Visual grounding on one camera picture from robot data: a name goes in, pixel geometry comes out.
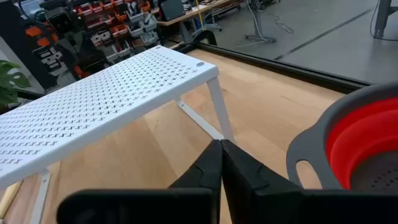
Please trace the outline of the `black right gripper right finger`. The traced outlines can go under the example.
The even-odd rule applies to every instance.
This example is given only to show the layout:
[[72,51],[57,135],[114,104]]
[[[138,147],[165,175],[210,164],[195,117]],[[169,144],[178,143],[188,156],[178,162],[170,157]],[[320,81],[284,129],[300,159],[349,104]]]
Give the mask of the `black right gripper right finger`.
[[229,140],[222,141],[222,178],[233,224],[297,223],[301,187]]

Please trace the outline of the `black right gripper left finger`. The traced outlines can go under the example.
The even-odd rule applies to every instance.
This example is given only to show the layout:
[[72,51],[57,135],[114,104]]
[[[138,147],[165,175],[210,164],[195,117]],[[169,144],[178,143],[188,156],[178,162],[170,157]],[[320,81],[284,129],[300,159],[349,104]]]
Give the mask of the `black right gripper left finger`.
[[222,144],[212,140],[196,161],[169,188],[211,190],[211,224],[220,223]]

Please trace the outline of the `red grey collapsible colander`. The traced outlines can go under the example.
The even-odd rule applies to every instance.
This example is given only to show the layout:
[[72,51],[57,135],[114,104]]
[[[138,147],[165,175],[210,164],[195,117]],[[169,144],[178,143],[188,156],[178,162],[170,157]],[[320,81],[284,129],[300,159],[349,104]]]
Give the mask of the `red grey collapsible colander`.
[[398,193],[398,82],[370,85],[329,106],[290,143],[289,180],[307,161],[323,189]]

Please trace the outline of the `white perforated metal shelf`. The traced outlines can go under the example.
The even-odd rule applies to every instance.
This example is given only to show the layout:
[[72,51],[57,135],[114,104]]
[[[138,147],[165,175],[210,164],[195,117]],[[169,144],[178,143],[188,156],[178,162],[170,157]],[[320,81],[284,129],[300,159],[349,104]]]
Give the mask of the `white perforated metal shelf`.
[[219,74],[156,46],[0,115],[0,224],[54,224],[81,189],[171,184],[234,138]]

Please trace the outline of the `grey pole stand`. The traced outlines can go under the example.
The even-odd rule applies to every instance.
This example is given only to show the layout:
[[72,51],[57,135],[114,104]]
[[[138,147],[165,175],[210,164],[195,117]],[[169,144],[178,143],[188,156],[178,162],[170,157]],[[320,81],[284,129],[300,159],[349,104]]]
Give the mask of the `grey pole stand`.
[[262,30],[262,22],[261,16],[257,11],[257,4],[259,0],[246,0],[246,5],[252,15],[253,24],[254,24],[254,34],[253,35],[244,35],[244,38],[247,40],[257,40],[267,44],[273,44],[277,42],[277,39],[273,37],[267,37],[264,35]]

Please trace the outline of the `wooden workbench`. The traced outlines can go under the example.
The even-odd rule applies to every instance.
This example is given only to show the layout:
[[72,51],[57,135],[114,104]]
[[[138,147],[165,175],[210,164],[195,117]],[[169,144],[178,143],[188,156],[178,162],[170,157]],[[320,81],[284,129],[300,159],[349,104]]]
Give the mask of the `wooden workbench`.
[[185,15],[180,16],[171,21],[157,21],[158,26],[170,26],[172,24],[178,23],[180,21],[184,21],[185,19],[189,19],[194,16],[199,16],[206,11],[210,11],[212,9],[219,8],[221,6],[229,6],[232,3],[241,2],[242,0],[216,0],[213,4],[210,5],[202,5],[200,4],[198,7],[195,7],[193,10],[187,11]]

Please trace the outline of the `parts bin rack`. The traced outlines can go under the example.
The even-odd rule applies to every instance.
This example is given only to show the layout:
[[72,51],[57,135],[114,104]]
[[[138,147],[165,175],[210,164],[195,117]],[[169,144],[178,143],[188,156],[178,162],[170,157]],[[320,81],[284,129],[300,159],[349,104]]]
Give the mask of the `parts bin rack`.
[[126,58],[159,43],[153,0],[70,0],[81,27],[108,60]]

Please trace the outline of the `black case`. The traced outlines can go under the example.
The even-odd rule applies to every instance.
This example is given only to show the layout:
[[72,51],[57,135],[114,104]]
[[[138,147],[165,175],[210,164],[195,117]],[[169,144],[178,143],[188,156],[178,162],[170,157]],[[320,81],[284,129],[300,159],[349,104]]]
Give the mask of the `black case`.
[[181,0],[160,0],[158,7],[162,21],[171,21],[185,15]]

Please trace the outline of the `grey table leg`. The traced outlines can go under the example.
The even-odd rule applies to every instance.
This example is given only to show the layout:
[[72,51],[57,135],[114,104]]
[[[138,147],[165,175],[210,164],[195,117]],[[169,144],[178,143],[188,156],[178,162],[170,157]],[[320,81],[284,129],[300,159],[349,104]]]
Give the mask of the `grey table leg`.
[[391,2],[392,0],[377,0],[377,8],[374,11],[377,14],[376,24],[372,34],[375,39],[383,39],[388,17],[398,12],[398,5],[391,6]]

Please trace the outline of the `green artificial plant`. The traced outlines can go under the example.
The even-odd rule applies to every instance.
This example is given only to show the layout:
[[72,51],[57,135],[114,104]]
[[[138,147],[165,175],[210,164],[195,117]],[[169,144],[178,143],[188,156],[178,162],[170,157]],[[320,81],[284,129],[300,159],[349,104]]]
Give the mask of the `green artificial plant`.
[[20,69],[20,65],[7,60],[0,60],[0,106],[7,106],[17,102],[18,88],[29,88],[32,85],[20,71],[11,73],[13,69]]

